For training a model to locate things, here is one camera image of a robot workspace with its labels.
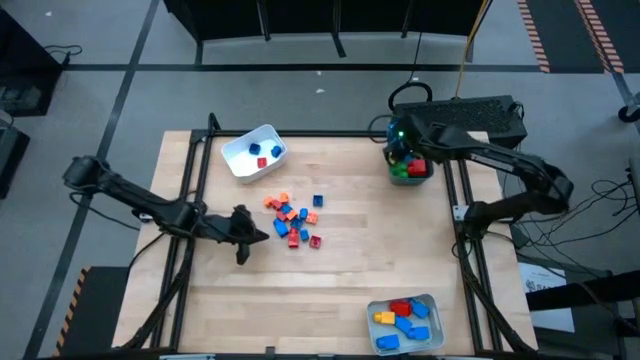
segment orange striped tape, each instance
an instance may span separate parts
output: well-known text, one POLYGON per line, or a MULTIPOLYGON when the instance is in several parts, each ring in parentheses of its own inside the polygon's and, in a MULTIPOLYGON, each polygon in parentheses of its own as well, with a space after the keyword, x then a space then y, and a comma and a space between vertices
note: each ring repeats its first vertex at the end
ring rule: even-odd
POLYGON ((62 323, 62 329, 60 329, 60 333, 58 334, 58 340, 56 341, 56 347, 53 350, 53 357, 58 357, 62 353, 65 337, 69 333, 71 320, 73 320, 73 313, 76 310, 76 306, 78 305, 78 299, 80 298, 80 293, 82 292, 82 285, 84 284, 84 280, 86 279, 86 276, 89 273, 89 270, 91 270, 91 267, 86 267, 80 270, 78 281, 76 282, 76 286, 73 290, 73 295, 71 296, 71 302, 69 303, 69 309, 67 310, 67 315, 64 317, 64 322, 62 323))

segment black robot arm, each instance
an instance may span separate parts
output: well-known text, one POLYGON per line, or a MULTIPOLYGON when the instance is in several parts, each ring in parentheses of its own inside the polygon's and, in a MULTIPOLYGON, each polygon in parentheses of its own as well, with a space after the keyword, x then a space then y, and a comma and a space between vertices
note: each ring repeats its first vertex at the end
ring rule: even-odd
POLYGON ((388 161, 414 152, 436 163, 471 160, 519 177, 525 192, 494 203, 475 201, 454 211, 465 235, 481 239, 491 223, 510 218, 517 221, 530 212, 557 214, 567 211, 573 183, 555 166, 537 156, 525 155, 472 138, 466 131, 442 124, 425 125, 415 117, 399 119, 390 126, 385 148, 388 161))
POLYGON ((74 158, 63 179, 66 186, 83 194, 103 193, 132 207, 134 213, 150 215, 162 231, 171 235, 237 244, 239 265, 249 258, 249 245, 269 238, 256 229, 244 205, 236 206, 230 217, 207 215, 203 202, 159 197, 125 180, 106 161, 93 156, 74 158))

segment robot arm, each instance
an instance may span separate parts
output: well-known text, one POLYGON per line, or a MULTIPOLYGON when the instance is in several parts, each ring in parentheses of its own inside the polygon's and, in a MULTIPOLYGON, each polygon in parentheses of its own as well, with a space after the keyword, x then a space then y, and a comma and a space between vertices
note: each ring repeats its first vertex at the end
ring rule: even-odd
POLYGON ((525 192, 494 203, 475 201, 454 211, 465 235, 481 239, 492 222, 511 218, 517 221, 529 212, 557 214, 569 207, 573 183, 555 166, 537 156, 475 140, 466 131, 442 124, 422 123, 405 117, 391 124, 389 145, 384 149, 389 162, 417 153, 436 163, 446 160, 471 160, 518 176, 525 192))

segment white bowl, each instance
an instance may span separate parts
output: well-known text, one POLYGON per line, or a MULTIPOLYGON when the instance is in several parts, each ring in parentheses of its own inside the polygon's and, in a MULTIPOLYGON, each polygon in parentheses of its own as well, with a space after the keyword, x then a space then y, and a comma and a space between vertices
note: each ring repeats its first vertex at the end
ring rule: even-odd
POLYGON ((229 165, 233 175, 243 184, 255 181, 284 164, 287 146, 273 126, 265 124, 222 146, 222 157, 229 165), (260 145, 260 154, 249 152, 251 144, 260 145), (280 146, 282 152, 277 158, 271 155, 274 146, 280 146), (267 158, 267 166, 258 168, 258 158, 267 158))

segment gray plastic tray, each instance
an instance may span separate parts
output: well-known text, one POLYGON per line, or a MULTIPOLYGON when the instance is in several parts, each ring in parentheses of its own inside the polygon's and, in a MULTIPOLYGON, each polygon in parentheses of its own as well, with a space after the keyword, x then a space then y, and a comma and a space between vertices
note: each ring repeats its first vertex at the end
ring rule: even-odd
POLYGON ((440 322, 440 314, 436 306, 436 300, 429 294, 413 296, 412 298, 429 307, 429 316, 426 319, 420 319, 411 314, 408 319, 413 326, 428 326, 431 338, 428 340, 412 340, 407 338, 407 336, 394 325, 378 324, 373 321, 373 313, 390 311, 389 303, 392 301, 405 300, 406 298, 372 301, 369 303, 369 306, 367 306, 367 322, 369 324, 371 345, 376 354, 380 356, 398 355, 409 352, 433 350, 444 345, 444 329, 442 329, 442 323, 440 322), (377 338, 394 334, 398 335, 400 339, 400 347, 394 350, 380 350, 378 346, 376 346, 377 338))

